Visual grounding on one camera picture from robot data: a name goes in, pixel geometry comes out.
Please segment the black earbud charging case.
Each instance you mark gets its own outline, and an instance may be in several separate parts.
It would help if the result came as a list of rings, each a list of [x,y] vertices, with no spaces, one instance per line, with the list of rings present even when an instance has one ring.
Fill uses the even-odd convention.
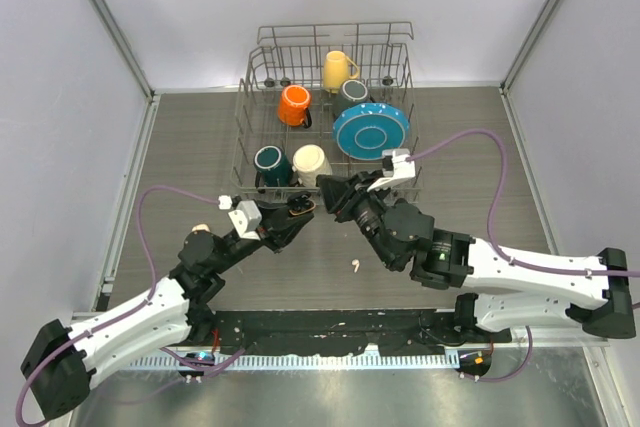
[[[308,191],[302,191],[292,194],[287,198],[289,215],[298,217],[306,215],[315,210],[316,204],[312,199],[312,194]]]

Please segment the white earbud charging case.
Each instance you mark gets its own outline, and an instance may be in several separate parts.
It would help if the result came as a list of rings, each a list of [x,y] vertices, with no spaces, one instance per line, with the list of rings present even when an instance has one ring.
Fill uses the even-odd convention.
[[[192,228],[192,232],[198,231],[210,232],[210,227],[207,224],[198,224]]]

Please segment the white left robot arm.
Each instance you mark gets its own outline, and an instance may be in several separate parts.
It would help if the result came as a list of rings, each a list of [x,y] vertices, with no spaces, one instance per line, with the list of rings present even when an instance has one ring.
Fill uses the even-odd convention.
[[[75,326],[54,319],[37,332],[20,370],[25,378],[15,408],[25,425],[23,406],[32,394],[42,425],[83,403],[92,390],[131,361],[172,344],[205,344],[213,332],[209,301],[224,287],[222,274],[261,248],[282,251],[314,217],[309,193],[283,203],[221,196],[231,230],[218,236],[194,226],[178,254],[179,263],[151,287]]]

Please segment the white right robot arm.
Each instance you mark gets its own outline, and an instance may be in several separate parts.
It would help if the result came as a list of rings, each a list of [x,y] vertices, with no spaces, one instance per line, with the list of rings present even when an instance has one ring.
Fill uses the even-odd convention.
[[[451,327],[465,342],[519,326],[580,326],[590,335],[636,335],[626,254],[615,248],[586,257],[494,246],[438,229],[404,199],[386,203],[380,172],[317,179],[328,213],[353,221],[390,271],[436,290],[461,288]]]

